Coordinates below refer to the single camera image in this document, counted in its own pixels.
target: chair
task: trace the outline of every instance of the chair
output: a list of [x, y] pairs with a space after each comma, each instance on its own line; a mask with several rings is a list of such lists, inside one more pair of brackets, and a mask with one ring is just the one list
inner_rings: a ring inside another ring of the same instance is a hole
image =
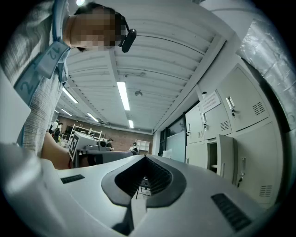
[[141, 188], [141, 192], [142, 192], [142, 187], [145, 188], [145, 190], [148, 190], [150, 191], [151, 193], [151, 188], [150, 188], [150, 183], [148, 181], [148, 179], [146, 177], [144, 177], [144, 179], [142, 180], [140, 186], [138, 187], [138, 191], [137, 191], [137, 195], [136, 195], [136, 199], [138, 197], [138, 193], [139, 193], [139, 189]]

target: locker handle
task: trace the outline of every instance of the locker handle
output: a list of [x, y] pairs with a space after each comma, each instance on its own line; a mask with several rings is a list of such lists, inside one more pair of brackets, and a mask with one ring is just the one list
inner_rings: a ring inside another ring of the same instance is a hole
[[225, 163], [221, 165], [221, 177], [224, 178]]
[[234, 102], [233, 102], [231, 96], [227, 97], [226, 98], [226, 101], [227, 101], [230, 109], [233, 109], [235, 107]]
[[241, 159], [241, 171], [240, 174], [243, 176], [246, 174], [246, 158]]
[[204, 122], [204, 123], [207, 123], [207, 122], [208, 122], [205, 113], [203, 113], [203, 122]]

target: fluorescent light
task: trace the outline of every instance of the fluorescent light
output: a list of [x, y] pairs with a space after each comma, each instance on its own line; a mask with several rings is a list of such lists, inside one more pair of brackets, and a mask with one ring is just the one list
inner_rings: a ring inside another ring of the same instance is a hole
[[94, 116], [92, 116], [90, 113], [87, 113], [89, 117], [91, 117], [94, 121], [99, 122]]
[[74, 97], [65, 89], [65, 87], [63, 87], [63, 92], [65, 92], [65, 94], [67, 96], [69, 96], [69, 98], [75, 103], [78, 104], [78, 101], [74, 99]]
[[134, 128], [134, 123], [132, 120], [129, 120], [129, 126], [130, 126], [130, 128]]
[[65, 111], [64, 109], [61, 109], [61, 110], [63, 110], [66, 114], [72, 116], [71, 114], [69, 114], [69, 113], [68, 113], [67, 111]]
[[128, 94], [126, 93], [126, 88], [125, 88], [125, 82], [124, 81], [118, 81], [117, 86], [118, 86], [118, 89], [119, 89], [119, 93], [120, 93], [120, 97], [121, 97], [124, 109], [125, 110], [130, 110]]
[[84, 2], [85, 2], [85, 0], [77, 0], [77, 1], [76, 1], [76, 4], [77, 4], [78, 6], [81, 6]]

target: open locker door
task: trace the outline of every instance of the open locker door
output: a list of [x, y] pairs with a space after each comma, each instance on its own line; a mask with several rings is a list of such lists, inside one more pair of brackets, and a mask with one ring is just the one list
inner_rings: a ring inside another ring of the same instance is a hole
[[233, 182], [234, 175], [234, 142], [232, 137], [217, 135], [217, 175]]

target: lanyard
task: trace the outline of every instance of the lanyard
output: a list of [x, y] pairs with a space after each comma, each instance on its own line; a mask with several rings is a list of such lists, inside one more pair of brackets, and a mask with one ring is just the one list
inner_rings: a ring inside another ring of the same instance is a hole
[[[14, 89], [28, 107], [30, 107], [35, 91], [41, 80], [43, 78], [50, 80], [57, 66], [60, 71], [60, 82], [63, 83], [66, 81], [62, 57], [63, 55], [69, 54], [69, 52], [69, 46], [60, 41], [54, 41], [44, 53], [37, 55], [34, 61], [22, 73], [18, 81], [15, 83]], [[25, 125], [17, 140], [17, 143], [20, 146], [23, 145], [24, 130]]]

